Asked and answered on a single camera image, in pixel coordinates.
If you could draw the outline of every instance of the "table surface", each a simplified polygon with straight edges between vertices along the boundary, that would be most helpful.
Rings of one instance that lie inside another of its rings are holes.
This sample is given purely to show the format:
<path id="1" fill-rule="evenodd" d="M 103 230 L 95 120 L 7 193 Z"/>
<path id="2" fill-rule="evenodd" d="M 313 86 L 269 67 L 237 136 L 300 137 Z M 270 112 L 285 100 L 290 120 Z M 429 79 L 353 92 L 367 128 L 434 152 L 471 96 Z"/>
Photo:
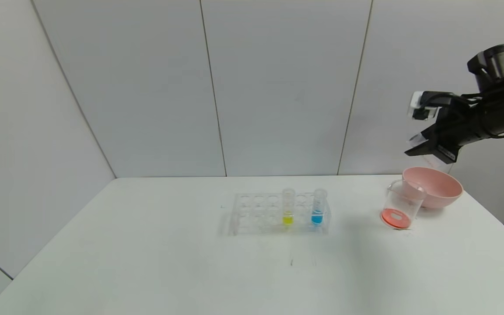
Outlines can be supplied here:
<path id="1" fill-rule="evenodd" d="M 502 314 L 504 226 L 464 193 L 398 231 L 399 175 L 126 178 L 0 296 L 0 315 Z M 228 235 L 236 193 L 328 191 L 328 235 Z"/>

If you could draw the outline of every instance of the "test tube with blue liquid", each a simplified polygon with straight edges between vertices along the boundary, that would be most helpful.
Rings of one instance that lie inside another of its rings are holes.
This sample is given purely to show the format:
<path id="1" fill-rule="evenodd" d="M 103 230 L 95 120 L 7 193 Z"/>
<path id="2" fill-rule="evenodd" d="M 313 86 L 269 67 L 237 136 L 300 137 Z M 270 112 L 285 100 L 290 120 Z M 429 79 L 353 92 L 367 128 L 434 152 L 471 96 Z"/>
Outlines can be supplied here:
<path id="1" fill-rule="evenodd" d="M 314 191 L 314 200 L 312 201 L 312 224 L 322 224 L 324 219 L 324 208 L 326 207 L 326 197 L 328 193 L 324 189 Z"/>

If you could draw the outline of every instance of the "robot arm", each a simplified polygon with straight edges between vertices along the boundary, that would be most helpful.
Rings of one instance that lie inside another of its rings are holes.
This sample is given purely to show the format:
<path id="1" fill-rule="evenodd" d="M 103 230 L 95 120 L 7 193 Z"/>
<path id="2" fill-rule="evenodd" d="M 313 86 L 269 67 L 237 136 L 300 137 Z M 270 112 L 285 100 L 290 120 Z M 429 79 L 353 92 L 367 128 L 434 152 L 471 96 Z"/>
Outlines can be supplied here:
<path id="1" fill-rule="evenodd" d="M 446 164 L 456 162 L 464 145 L 487 138 L 504 138 L 504 44 L 478 53 L 468 62 L 475 74 L 479 93 L 416 92 L 412 97 L 412 118 L 436 122 L 416 137 L 419 145 L 406 151 L 409 156 L 433 154 Z"/>

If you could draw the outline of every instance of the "pink plastic bowl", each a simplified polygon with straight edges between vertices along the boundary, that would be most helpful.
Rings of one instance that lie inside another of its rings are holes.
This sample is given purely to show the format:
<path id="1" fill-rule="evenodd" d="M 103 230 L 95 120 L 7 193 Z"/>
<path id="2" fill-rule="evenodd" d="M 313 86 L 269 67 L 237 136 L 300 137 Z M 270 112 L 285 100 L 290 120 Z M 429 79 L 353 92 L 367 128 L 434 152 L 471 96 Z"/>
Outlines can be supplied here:
<path id="1" fill-rule="evenodd" d="M 418 183 L 427 191 L 422 207 L 443 208 L 456 201 L 464 189 L 456 178 L 430 168 L 408 168 L 402 173 L 406 181 Z"/>

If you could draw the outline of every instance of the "measuring cup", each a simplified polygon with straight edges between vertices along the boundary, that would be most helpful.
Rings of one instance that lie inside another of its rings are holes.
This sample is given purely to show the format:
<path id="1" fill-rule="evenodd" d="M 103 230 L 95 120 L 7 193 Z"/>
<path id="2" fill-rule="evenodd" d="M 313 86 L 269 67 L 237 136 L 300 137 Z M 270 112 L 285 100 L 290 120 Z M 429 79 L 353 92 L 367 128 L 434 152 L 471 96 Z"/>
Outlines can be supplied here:
<path id="1" fill-rule="evenodd" d="M 380 218 L 395 229 L 407 229 L 416 218 L 427 192 L 418 183 L 404 179 L 393 181 L 388 186 L 388 195 Z"/>

